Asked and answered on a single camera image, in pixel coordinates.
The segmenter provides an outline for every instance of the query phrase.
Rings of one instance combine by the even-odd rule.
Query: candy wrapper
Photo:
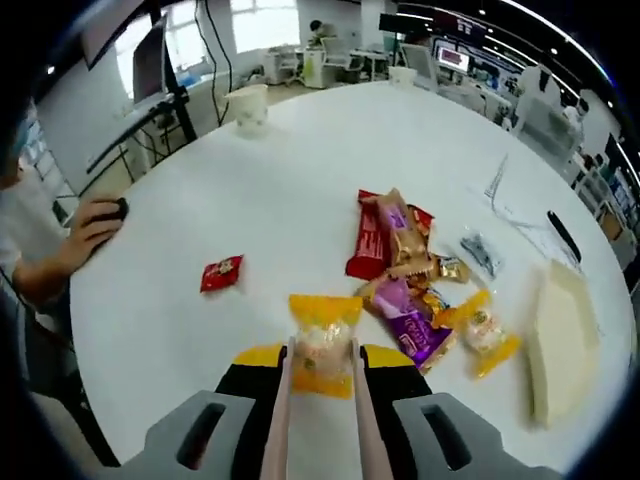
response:
[[[382,275],[391,263],[389,243],[378,219],[378,206],[375,202],[364,201],[377,196],[364,190],[358,192],[361,211],[356,252],[345,268],[345,273],[350,277],[373,280]]]
[[[496,278],[502,266],[502,258],[481,234],[473,232],[463,237],[460,245],[471,254],[491,280]]]
[[[462,334],[467,346],[475,352],[473,373],[482,378],[518,351],[521,340],[500,325],[487,308],[486,290],[478,292],[465,304],[438,318],[434,326],[443,325]]]
[[[377,193],[365,190],[358,192],[361,211],[356,251],[345,267],[345,274],[350,277],[373,280],[391,266],[389,236],[380,223],[378,204],[375,201],[377,197],[380,197]],[[426,247],[429,244],[433,216],[413,205],[408,208]]]
[[[392,265],[407,263],[412,258],[427,255],[427,246],[418,230],[414,214],[397,189],[365,201],[378,205],[378,216],[390,238]]]
[[[429,246],[429,235],[431,234],[431,222],[433,221],[433,215],[425,212],[421,208],[415,205],[409,205],[409,211],[413,214],[413,219],[416,221],[418,231],[424,240],[424,244]]]
[[[440,280],[457,283],[467,283],[471,271],[466,263],[456,257],[441,257],[434,255],[437,265],[437,275]]]
[[[351,341],[362,298],[291,295],[299,332],[293,361],[293,390],[338,398],[353,394]]]
[[[234,285],[240,276],[240,265],[244,255],[229,257],[221,262],[207,265],[200,282],[200,293],[215,292]]]
[[[385,319],[400,350],[422,373],[426,373],[453,345],[453,330],[431,326],[436,312],[448,307],[435,290],[428,290],[426,299],[415,300],[409,294],[405,278],[384,275],[365,285],[357,294]]]
[[[431,282],[439,278],[438,268],[435,257],[421,255],[407,263],[389,268],[387,274],[393,278],[404,277],[412,288],[425,290]]]

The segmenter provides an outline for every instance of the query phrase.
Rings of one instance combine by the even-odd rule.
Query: white cup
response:
[[[267,86],[251,85],[227,95],[229,109],[242,136],[259,137],[267,130]]]
[[[418,72],[413,68],[389,67],[389,83],[395,87],[409,88],[413,86]]]

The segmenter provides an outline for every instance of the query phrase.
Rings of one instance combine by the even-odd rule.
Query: window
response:
[[[296,0],[231,0],[237,53],[300,44]]]
[[[193,17],[195,7],[189,0],[162,10],[167,15],[165,39],[174,70],[187,69],[204,59],[205,47]],[[115,43],[120,79],[129,98],[133,98],[133,52],[149,30],[151,19],[145,15],[131,22]]]

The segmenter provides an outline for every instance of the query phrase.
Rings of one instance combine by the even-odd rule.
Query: plastic bag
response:
[[[433,326],[452,328],[475,353],[473,375],[482,378],[513,356],[522,341],[509,333],[487,308],[491,296],[481,290],[460,307],[437,317]]]
[[[362,298],[291,295],[298,323],[293,391],[351,398],[351,341],[360,320]]]

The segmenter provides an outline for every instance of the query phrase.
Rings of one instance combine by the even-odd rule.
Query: red candy packet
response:
[[[221,262],[207,265],[200,282],[200,293],[215,292],[230,287],[238,281],[240,264],[244,255],[229,257]]]
[[[345,274],[349,277],[361,278],[371,281],[379,277],[391,266],[391,249],[378,217],[378,206],[374,202],[363,202],[365,198],[378,197],[378,193],[358,191],[358,203],[360,204],[360,225],[358,226],[358,240],[356,252],[347,261]],[[424,210],[409,205],[409,210],[418,224],[418,230],[428,241],[429,230],[433,216]]]

